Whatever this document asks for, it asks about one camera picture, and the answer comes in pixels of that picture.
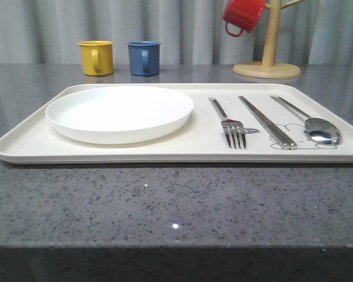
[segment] blue mug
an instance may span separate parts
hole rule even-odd
[[[133,75],[159,74],[158,41],[130,41],[128,44],[129,68]]]

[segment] mug handle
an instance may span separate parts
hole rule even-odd
[[[101,68],[99,67],[99,56],[98,56],[97,49],[92,50],[92,60],[93,60],[94,71],[101,72]]]
[[[142,50],[141,51],[142,55],[142,71],[145,73],[149,72],[149,56],[148,56],[148,51],[147,50]]]
[[[228,28],[228,22],[225,22],[225,30],[228,33],[228,35],[231,35],[233,37],[240,37],[242,35],[243,31],[244,31],[244,29],[241,28],[241,31],[238,34],[234,34],[234,33],[230,32],[229,28]]]

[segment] wooden mug stand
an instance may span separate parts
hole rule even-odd
[[[302,1],[291,0],[283,4],[282,0],[271,0],[270,4],[265,4],[269,9],[269,22],[262,61],[238,63],[234,65],[233,72],[254,78],[294,78],[301,74],[298,66],[275,62],[275,54],[281,10]]]

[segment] yellow mug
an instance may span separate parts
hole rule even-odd
[[[82,67],[86,75],[109,75],[114,72],[112,41],[92,40],[78,42]]]

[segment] curtain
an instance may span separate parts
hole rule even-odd
[[[269,10],[239,38],[225,32],[227,0],[0,0],[0,63],[81,63],[77,42],[161,42],[161,64],[261,61]],[[353,64],[353,0],[305,0],[281,11],[277,62]]]

